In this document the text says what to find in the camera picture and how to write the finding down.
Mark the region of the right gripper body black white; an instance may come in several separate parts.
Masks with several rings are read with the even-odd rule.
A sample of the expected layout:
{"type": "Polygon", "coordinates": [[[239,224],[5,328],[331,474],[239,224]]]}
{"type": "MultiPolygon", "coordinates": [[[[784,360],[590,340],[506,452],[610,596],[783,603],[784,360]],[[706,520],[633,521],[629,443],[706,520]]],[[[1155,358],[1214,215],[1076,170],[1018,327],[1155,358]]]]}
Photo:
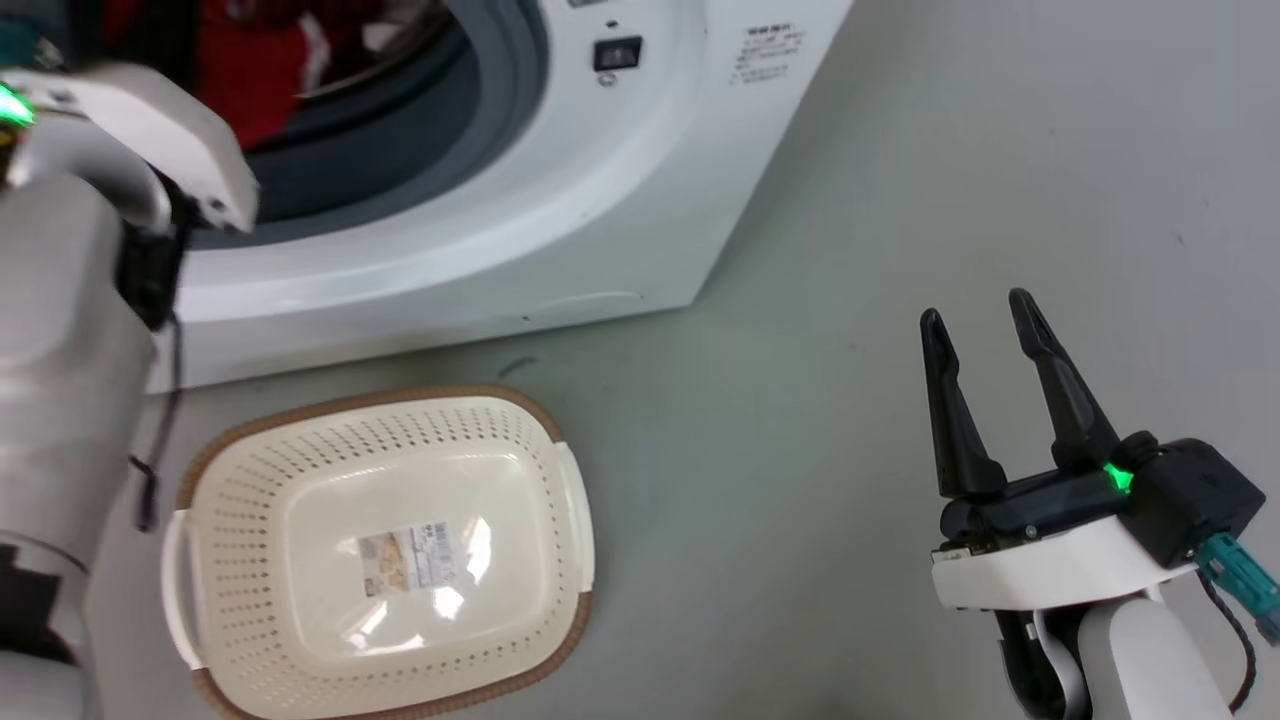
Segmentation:
{"type": "Polygon", "coordinates": [[[1135,470],[1155,457],[1144,432],[1107,439],[1100,457],[952,498],[931,579],[947,609],[1034,611],[1142,593],[1192,570],[1162,565],[1125,528],[1135,470]]]}

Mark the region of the paper product sticker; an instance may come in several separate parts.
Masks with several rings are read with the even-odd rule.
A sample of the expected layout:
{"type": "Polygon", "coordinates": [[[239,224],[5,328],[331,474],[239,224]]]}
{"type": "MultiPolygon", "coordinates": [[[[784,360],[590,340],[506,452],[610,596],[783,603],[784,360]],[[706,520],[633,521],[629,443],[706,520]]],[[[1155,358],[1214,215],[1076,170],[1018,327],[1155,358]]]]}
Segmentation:
{"type": "Polygon", "coordinates": [[[445,521],[360,537],[356,548],[369,598],[440,589],[458,575],[453,533],[445,521]]]}

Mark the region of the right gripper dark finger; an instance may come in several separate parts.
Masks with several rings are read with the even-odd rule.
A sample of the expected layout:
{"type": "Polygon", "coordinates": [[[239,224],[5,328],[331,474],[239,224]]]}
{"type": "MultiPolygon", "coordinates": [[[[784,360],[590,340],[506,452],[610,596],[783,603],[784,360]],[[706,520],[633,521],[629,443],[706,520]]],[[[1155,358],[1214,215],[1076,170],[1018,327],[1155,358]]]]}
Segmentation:
{"type": "Polygon", "coordinates": [[[1034,364],[1053,428],[1051,454],[1068,471],[1100,470],[1110,464],[1120,439],[1032,293],[1007,295],[1018,342],[1034,364]]]}
{"type": "Polygon", "coordinates": [[[993,498],[1009,479],[982,442],[957,380],[954,343],[937,309],[922,314],[920,333],[938,492],[945,498],[993,498]]]}

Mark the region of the grey rubber door gasket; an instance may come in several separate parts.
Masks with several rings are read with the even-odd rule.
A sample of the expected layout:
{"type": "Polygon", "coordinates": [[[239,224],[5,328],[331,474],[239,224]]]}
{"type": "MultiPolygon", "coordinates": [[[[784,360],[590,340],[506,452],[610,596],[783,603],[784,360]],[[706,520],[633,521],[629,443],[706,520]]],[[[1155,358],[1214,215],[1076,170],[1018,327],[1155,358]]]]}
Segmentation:
{"type": "Polygon", "coordinates": [[[412,54],[353,88],[306,100],[248,154],[256,229],[195,234],[197,251],[329,234],[393,217],[493,164],[539,109],[549,70],[538,0],[449,0],[412,54]]]}

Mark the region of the red garment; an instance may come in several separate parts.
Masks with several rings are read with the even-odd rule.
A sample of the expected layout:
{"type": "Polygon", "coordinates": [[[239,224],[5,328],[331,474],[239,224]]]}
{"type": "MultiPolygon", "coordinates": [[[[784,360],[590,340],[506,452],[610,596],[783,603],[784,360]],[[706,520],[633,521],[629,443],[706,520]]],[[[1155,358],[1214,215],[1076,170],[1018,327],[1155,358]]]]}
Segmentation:
{"type": "Polygon", "coordinates": [[[244,150],[282,133],[305,95],[355,78],[407,29],[411,0],[101,0],[104,47],[215,111],[244,150]]]}

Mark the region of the cream perforated laundry basket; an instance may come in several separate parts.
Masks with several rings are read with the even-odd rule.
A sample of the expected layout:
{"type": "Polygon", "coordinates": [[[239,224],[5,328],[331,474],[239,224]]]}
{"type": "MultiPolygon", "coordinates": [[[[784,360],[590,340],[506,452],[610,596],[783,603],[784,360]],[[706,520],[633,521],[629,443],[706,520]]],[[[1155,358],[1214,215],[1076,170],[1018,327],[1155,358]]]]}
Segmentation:
{"type": "Polygon", "coordinates": [[[515,389],[356,396],[227,432],[166,525],[175,651],[224,720],[424,720],[536,684],[593,609],[586,486],[515,389]],[[369,598],[356,541],[445,521],[452,585],[369,598]]]}

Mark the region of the white front-load washing machine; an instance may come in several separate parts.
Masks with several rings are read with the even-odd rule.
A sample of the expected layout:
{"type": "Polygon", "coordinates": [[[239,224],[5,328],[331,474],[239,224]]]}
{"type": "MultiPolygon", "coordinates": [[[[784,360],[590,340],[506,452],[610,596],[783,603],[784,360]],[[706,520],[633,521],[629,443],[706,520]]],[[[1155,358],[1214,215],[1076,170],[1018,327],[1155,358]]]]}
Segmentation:
{"type": "Polygon", "coordinates": [[[486,169],[352,229],[192,247],[186,388],[687,306],[855,0],[538,1],[541,102],[486,169]]]}

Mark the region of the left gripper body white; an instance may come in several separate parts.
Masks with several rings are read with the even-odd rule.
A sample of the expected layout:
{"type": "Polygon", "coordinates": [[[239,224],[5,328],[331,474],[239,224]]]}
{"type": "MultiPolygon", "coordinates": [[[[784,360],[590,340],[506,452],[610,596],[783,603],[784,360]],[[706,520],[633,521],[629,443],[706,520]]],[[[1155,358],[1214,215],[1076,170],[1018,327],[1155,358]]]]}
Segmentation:
{"type": "Polygon", "coordinates": [[[0,120],[19,127],[9,190],[70,176],[145,231],[169,229],[182,208],[215,229],[256,227],[259,183],[230,127],[151,68],[0,69],[0,120]]]}

